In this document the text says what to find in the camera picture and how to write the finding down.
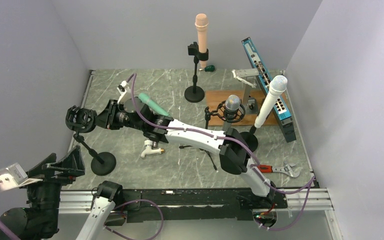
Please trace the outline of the black shock mount desk stand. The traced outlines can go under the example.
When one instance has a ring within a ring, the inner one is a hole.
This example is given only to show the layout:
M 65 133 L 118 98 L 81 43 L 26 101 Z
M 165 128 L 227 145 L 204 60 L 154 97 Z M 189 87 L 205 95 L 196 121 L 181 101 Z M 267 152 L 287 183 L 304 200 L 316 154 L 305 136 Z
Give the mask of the black shock mount desk stand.
M 73 140 L 84 147 L 91 157 L 90 169 L 96 176 L 109 175 L 117 165 L 116 157 L 108 152 L 96 150 L 96 144 L 90 143 L 90 136 L 97 127 L 98 115 L 95 110 L 73 105 L 65 115 L 65 124 L 73 131 Z

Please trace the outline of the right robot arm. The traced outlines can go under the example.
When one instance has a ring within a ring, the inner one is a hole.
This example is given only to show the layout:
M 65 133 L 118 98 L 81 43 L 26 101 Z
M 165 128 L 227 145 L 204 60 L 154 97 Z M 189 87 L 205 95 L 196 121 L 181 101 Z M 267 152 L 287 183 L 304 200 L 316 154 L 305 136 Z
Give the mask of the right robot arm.
M 249 185 L 260 207 L 267 208 L 275 201 L 274 186 L 259 171 L 256 156 L 233 128 L 222 131 L 188 125 L 153 112 L 136 97 L 125 104 L 111 99 L 106 108 L 100 113 L 94 112 L 93 117 L 94 124 L 103 129 L 132 128 L 156 142 L 190 145 L 216 154 L 222 170 L 240 176 Z

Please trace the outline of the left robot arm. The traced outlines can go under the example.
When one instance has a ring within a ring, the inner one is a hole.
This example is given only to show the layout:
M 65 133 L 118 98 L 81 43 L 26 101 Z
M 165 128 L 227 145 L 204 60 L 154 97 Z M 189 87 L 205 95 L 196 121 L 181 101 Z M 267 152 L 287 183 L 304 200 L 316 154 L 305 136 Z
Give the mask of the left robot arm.
M 85 175 L 81 148 L 76 146 L 62 159 L 55 153 L 25 171 L 19 163 L 0 169 L 0 191 L 26 189 L 26 207 L 15 207 L 0 216 L 0 240 L 43 240 L 58 233 L 62 187 Z M 94 240 L 112 210 L 124 203 L 122 185 L 105 180 L 98 185 L 90 214 L 77 235 Z

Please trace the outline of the mint green microphone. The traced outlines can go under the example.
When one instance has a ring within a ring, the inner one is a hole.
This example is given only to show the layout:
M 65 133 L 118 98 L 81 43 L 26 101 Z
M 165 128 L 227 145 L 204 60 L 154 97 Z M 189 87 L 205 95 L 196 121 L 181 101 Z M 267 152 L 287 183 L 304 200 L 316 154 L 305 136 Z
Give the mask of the mint green microphone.
M 144 104 L 148 105 L 155 113 L 170 117 L 170 114 L 165 109 L 163 109 L 157 102 L 152 100 L 152 98 L 146 93 L 140 93 L 138 95 L 138 98 Z

